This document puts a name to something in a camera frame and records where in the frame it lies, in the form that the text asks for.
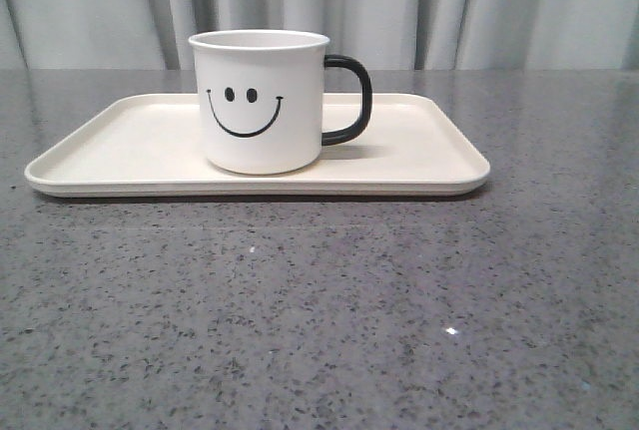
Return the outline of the white smiley mug black handle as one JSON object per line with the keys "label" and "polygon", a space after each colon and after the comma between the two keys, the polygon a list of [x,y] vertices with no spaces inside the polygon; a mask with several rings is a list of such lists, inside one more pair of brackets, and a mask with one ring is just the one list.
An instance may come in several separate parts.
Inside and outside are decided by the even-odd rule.
{"label": "white smiley mug black handle", "polygon": [[[205,155],[213,165],[249,175],[294,171],[323,147],[365,130],[372,111],[368,71],[352,57],[328,54],[328,43],[322,34],[270,29],[190,37]],[[353,72],[361,88],[355,121],[330,132],[322,128],[327,68]]]}

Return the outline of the cream rectangular plastic tray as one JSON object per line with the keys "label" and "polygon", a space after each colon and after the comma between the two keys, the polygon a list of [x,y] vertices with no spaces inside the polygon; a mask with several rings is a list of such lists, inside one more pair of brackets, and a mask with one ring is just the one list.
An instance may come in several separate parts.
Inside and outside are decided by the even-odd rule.
{"label": "cream rectangular plastic tray", "polygon": [[32,161],[31,187],[62,198],[456,196],[483,185],[489,161],[431,100],[376,93],[368,128],[311,165],[244,176],[204,156],[194,94],[121,99]]}

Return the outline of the grey pleated curtain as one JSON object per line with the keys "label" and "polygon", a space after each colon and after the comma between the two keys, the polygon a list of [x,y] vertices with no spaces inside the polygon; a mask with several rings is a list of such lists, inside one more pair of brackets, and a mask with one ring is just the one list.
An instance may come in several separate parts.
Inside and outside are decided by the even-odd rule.
{"label": "grey pleated curtain", "polygon": [[1,0],[5,69],[188,70],[188,39],[327,35],[372,70],[634,69],[638,0]]}

